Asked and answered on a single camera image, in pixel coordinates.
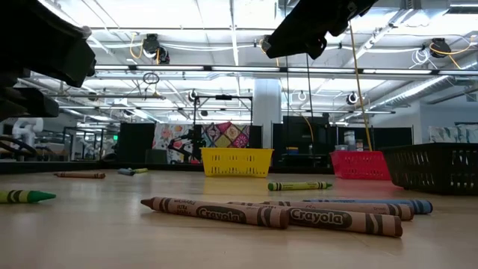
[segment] colorful quilt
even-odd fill
[[[205,140],[206,147],[245,148],[249,144],[249,127],[232,123],[203,125],[202,139]],[[166,150],[168,163],[182,163],[184,162],[184,155],[178,151],[168,149],[168,145],[171,140],[187,134],[188,130],[192,129],[192,124],[156,124],[152,148]],[[184,146],[183,150],[192,153],[193,146],[189,142],[189,140],[177,140],[173,145],[176,149]]]

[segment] crayola logo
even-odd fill
[[[292,208],[290,215],[294,222],[308,224],[309,226],[329,226],[344,229],[352,225],[351,216],[340,211]]]
[[[241,211],[233,208],[222,206],[204,205],[198,207],[196,213],[200,217],[213,220],[232,221],[236,223],[246,223],[246,215]]]
[[[182,203],[187,203],[189,205],[194,205],[196,203],[196,201],[193,201],[193,200],[183,200],[183,199],[176,199],[174,200],[174,202],[182,202]]]

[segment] yellow-green crayon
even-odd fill
[[[41,191],[0,191],[0,203],[29,203],[55,198],[55,194],[48,194]]]
[[[133,169],[135,173],[147,173],[148,168]]]
[[[320,190],[330,188],[327,182],[271,182],[267,185],[269,191]]]

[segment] wooden table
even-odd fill
[[[268,179],[205,178],[160,172],[106,179],[51,173],[0,176],[0,189],[58,195],[38,205],[0,205],[0,268],[477,268],[478,199],[403,191],[390,182],[272,174]],[[326,191],[267,191],[268,181],[335,182]],[[153,196],[217,202],[311,197],[424,198],[431,215],[404,222],[401,239],[309,229],[287,230],[152,212]]]

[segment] yellow cable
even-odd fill
[[[144,40],[141,40],[140,56],[136,56],[133,53],[133,41],[134,41],[135,36],[136,36],[136,33],[133,33],[133,37],[131,38],[131,43],[130,43],[130,46],[129,46],[129,53],[131,54],[131,56],[133,58],[139,59],[139,58],[141,58],[141,55],[143,55],[143,42],[144,42]]]
[[[440,52],[439,50],[432,48],[434,43],[430,44],[430,50],[433,51],[433,52],[442,54],[442,55],[458,55],[460,53],[466,52],[467,50],[469,50],[471,48],[471,43],[473,42],[473,38],[474,37],[470,38],[470,44],[468,44],[468,47],[466,49],[463,49],[463,50],[459,51],[459,52]]]
[[[456,65],[456,67],[458,67],[458,69],[461,69],[459,64],[455,61],[455,59],[453,59],[453,57],[451,55],[448,55],[448,57],[450,57],[451,61]]]
[[[159,48],[156,49],[156,65],[159,65]]]
[[[353,60],[356,68],[356,78],[357,78],[357,88],[358,88],[358,99],[360,99],[360,106],[361,106],[361,112],[364,117],[364,123],[365,123],[365,134],[367,134],[367,143],[368,143],[368,149],[370,151],[373,151],[372,149],[372,142],[370,140],[370,132],[368,131],[368,122],[367,122],[367,115],[365,113],[365,108],[364,108],[364,100],[361,97],[361,89],[360,89],[360,79],[359,79],[359,68],[357,67],[357,54],[356,54],[356,42],[353,38],[353,29],[352,29],[352,21],[350,21],[350,37],[352,38],[352,51],[353,51]]]
[[[302,116],[304,118],[305,122],[308,125],[308,128],[311,130],[312,143],[314,143],[314,131],[312,131],[312,126],[311,126],[310,122],[307,120],[306,117],[304,117],[304,115],[300,114],[300,116]]]

